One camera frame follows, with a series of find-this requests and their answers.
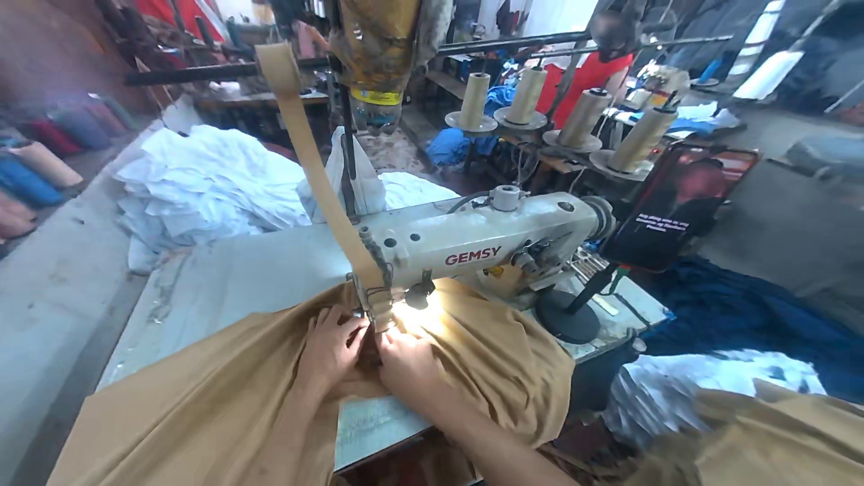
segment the sewing workshop table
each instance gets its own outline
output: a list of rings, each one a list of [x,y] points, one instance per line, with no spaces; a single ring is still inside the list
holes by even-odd
[[[363,217],[368,226],[392,225],[445,214],[458,199]],[[97,389],[124,378],[237,322],[251,312],[272,312],[299,304],[346,280],[351,271],[325,224],[275,233],[226,238],[174,250],[162,256],[130,316]],[[559,284],[578,292],[577,280]],[[589,305],[603,327],[591,343],[563,344],[577,360],[608,349],[621,338],[664,320],[664,308],[628,278],[618,293],[638,310],[636,317],[615,298],[612,316]],[[429,427],[393,397],[355,400],[340,410],[335,470],[409,439]]]

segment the sewing machine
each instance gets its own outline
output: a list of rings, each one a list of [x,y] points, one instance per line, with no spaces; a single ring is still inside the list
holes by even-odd
[[[584,241],[615,228],[612,207],[599,197],[528,196],[498,186],[481,203],[469,206],[470,198],[447,214],[359,228],[388,287],[366,289],[354,279],[365,309],[371,308],[365,298],[378,291],[424,309],[435,278],[473,276],[481,294],[526,310],[537,291],[575,275],[570,259]]]

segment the hand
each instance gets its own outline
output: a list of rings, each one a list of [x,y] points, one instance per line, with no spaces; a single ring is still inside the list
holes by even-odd
[[[428,342],[388,330],[378,335],[378,352],[381,382],[408,408],[428,417],[436,403],[446,400],[450,386]]]
[[[295,385],[308,387],[309,392],[317,393],[320,399],[357,364],[360,344],[369,329],[369,321],[351,317],[339,325],[340,319],[349,316],[350,311],[334,306],[321,309],[317,319],[313,317],[314,329],[300,356]],[[349,342],[354,331],[357,334]]]

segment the phone screen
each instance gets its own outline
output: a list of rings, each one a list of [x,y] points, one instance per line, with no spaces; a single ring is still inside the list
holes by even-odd
[[[758,161],[755,151],[670,145],[600,256],[650,272],[666,270],[692,237],[711,228],[717,209]]]

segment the fabric strap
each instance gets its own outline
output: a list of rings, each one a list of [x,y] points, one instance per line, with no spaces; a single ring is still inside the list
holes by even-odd
[[[375,323],[375,330],[383,332],[391,326],[391,294],[384,289],[384,276],[378,264],[366,249],[357,229],[348,220],[342,209],[339,198],[330,188],[321,154],[312,137],[312,129],[306,118],[306,111],[300,99],[300,74],[294,52],[287,42],[256,46],[255,51],[261,72],[270,84],[270,89],[276,95],[276,103],[282,114],[285,128],[291,136],[291,143],[300,165],[306,173],[306,179],[312,188],[312,193],[318,201],[318,207],[327,219],[327,225],[342,251],[348,257],[359,288],[365,290],[370,317]]]

